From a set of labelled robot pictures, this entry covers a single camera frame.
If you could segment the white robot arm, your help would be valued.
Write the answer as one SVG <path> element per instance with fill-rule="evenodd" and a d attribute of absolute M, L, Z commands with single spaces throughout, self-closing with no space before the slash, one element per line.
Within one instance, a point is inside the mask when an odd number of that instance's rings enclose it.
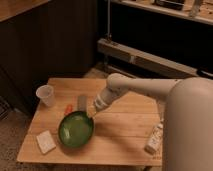
<path fill-rule="evenodd" d="M 165 103 L 162 171 L 213 171 L 212 79 L 144 79 L 113 73 L 88 115 L 97 115 L 129 91 Z"/>

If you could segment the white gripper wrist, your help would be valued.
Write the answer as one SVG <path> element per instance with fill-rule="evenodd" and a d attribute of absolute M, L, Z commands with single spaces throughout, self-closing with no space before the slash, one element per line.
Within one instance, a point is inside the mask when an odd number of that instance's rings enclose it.
<path fill-rule="evenodd" d="M 115 90 L 104 88 L 97 94 L 94 100 L 94 106 L 87 108 L 87 116 L 89 118 L 94 117 L 97 114 L 97 110 L 105 110 L 117 99 L 117 92 Z"/>

